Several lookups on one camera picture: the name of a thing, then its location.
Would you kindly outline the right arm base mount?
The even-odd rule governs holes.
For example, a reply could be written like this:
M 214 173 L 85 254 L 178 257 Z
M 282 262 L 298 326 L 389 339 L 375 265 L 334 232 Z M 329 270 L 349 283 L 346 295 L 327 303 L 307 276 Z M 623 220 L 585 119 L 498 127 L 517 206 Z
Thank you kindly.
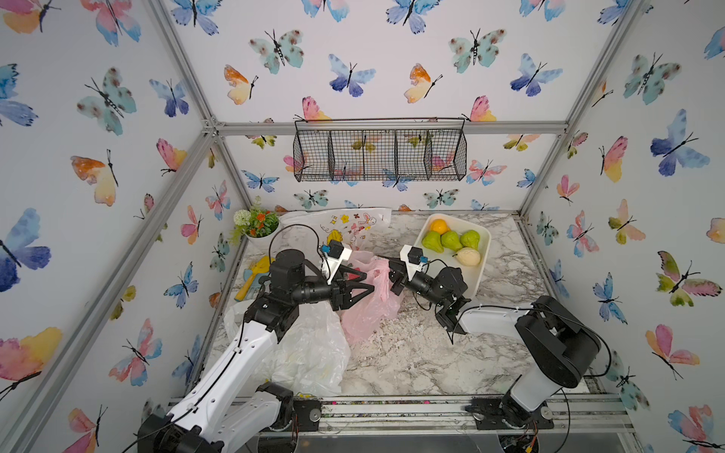
M 545 402 L 534 411 L 527 411 L 509 394 L 504 396 L 479 396 L 472 398 L 464 407 L 476 424 L 478 430 L 526 430 L 539 428 L 552 430 L 553 415 Z

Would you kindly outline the pink plastic bag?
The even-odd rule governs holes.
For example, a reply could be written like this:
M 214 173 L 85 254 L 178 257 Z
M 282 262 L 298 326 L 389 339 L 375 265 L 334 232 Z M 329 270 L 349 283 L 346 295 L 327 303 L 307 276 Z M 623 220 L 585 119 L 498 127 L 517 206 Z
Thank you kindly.
M 341 325 L 350 345 L 368 340 L 383 320 L 398 317 L 403 296 L 392 292 L 388 260 L 368 251 L 354 251 L 349 267 L 366 273 L 364 283 L 374 287 L 373 293 L 364 297 L 341 315 Z

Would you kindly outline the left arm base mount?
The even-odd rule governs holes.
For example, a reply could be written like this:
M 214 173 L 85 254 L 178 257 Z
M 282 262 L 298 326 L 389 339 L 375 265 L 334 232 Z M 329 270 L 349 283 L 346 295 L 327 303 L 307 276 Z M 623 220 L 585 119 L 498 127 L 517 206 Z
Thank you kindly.
M 273 423 L 264 430 L 314 432 L 319 429 L 322 418 L 322 401 L 311 396 L 295 396 L 277 383 L 266 382 L 256 389 L 255 394 L 271 396 L 279 403 L 273 412 Z

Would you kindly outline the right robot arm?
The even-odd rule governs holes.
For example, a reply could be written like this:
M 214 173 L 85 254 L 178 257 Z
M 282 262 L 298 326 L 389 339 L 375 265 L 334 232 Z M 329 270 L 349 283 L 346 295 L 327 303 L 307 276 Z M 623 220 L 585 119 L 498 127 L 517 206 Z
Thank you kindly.
M 558 391 L 576 388 L 602 349 L 598 335 L 551 296 L 524 308 L 483 304 L 464 295 L 460 268 L 446 265 L 432 277 L 421 262 L 400 259 L 391 260 L 389 276 L 394 293 L 407 288 L 436 309 L 435 318 L 450 339 L 490 334 L 525 345 L 534 364 L 500 400 L 500 409 L 517 426 Z

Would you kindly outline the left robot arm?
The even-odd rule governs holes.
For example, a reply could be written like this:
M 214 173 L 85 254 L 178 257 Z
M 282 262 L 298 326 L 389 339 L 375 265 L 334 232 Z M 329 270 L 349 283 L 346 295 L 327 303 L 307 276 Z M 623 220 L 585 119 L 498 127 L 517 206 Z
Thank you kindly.
M 264 430 L 287 430 L 294 425 L 294 394 L 279 384 L 261 385 L 237 410 L 232 403 L 298 320 L 301 306 L 327 302 L 334 311 L 346 310 L 373 293 L 366 274 L 346 265 L 350 247 L 333 241 L 319 250 L 318 265 L 297 249 L 277 254 L 262 274 L 261 290 L 221 358 L 166 416 L 151 415 L 143 422 L 135 449 L 235 452 Z

